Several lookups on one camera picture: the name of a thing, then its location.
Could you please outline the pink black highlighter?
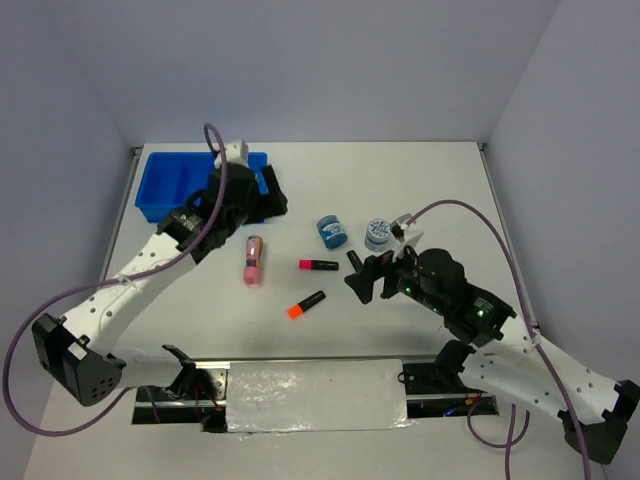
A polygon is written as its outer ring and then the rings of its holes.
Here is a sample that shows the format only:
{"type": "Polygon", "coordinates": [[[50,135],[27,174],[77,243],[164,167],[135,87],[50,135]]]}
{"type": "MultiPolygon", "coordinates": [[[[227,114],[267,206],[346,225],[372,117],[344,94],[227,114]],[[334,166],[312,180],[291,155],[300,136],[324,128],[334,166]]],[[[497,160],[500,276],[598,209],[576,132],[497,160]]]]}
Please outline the pink black highlighter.
{"type": "Polygon", "coordinates": [[[329,260],[300,259],[298,268],[311,271],[338,271],[339,263],[329,260]]]}

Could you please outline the pink crayon tube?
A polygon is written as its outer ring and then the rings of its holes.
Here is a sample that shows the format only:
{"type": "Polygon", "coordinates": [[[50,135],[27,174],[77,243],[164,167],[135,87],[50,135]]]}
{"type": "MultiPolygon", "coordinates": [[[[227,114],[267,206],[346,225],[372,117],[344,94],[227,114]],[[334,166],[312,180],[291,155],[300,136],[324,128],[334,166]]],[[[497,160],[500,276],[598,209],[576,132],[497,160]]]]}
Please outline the pink crayon tube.
{"type": "Polygon", "coordinates": [[[261,285],[263,249],[264,240],[261,236],[251,235],[247,238],[243,281],[248,287],[259,287],[261,285]]]}

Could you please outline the orange black highlighter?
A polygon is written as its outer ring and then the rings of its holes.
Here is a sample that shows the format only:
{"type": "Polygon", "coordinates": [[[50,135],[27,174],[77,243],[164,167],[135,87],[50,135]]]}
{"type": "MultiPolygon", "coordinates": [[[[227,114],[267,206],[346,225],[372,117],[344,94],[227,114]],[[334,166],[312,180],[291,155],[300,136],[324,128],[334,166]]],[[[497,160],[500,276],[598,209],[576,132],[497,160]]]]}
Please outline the orange black highlighter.
{"type": "Polygon", "coordinates": [[[287,315],[291,320],[297,319],[299,316],[304,314],[306,311],[320,303],[321,301],[326,299],[326,294],[322,290],[318,290],[308,296],[307,298],[301,300],[296,305],[292,306],[287,310],[287,315]]]}

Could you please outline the blue black highlighter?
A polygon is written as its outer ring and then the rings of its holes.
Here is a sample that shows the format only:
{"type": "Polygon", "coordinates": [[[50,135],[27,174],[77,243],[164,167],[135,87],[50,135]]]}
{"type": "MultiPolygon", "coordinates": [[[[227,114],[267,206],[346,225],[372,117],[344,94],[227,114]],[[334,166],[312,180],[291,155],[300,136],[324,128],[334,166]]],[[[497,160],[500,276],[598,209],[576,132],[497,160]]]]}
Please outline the blue black highlighter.
{"type": "Polygon", "coordinates": [[[352,265],[355,272],[358,272],[362,269],[363,263],[355,250],[349,250],[346,252],[347,258],[352,265]]]}

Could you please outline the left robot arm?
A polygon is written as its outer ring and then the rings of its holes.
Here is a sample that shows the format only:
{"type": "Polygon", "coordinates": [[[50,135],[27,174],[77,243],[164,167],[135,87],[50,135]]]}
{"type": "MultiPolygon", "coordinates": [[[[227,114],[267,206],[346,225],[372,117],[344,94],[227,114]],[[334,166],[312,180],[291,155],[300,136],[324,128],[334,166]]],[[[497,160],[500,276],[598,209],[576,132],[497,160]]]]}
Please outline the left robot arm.
{"type": "Polygon", "coordinates": [[[275,171],[243,164],[218,167],[157,226],[145,246],[111,284],[56,318],[40,315],[31,331],[43,368],[80,405],[102,401],[120,383],[127,362],[112,349],[127,327],[173,282],[245,224],[287,212],[275,171]]]}

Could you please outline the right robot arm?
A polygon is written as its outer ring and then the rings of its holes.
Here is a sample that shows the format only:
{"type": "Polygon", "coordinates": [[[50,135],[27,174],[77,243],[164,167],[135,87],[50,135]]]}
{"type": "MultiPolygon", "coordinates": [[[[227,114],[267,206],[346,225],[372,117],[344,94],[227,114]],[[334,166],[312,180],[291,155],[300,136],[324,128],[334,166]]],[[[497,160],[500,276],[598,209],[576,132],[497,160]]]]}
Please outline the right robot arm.
{"type": "Polygon", "coordinates": [[[511,306],[469,283],[443,249],[347,256],[354,271],[345,282],[362,303],[372,301],[374,284],[382,281],[382,298],[402,294],[442,317],[454,337],[437,356],[442,389],[483,390],[545,413],[562,424],[574,450],[612,463],[639,405],[638,385],[605,377],[529,331],[511,306]]]}

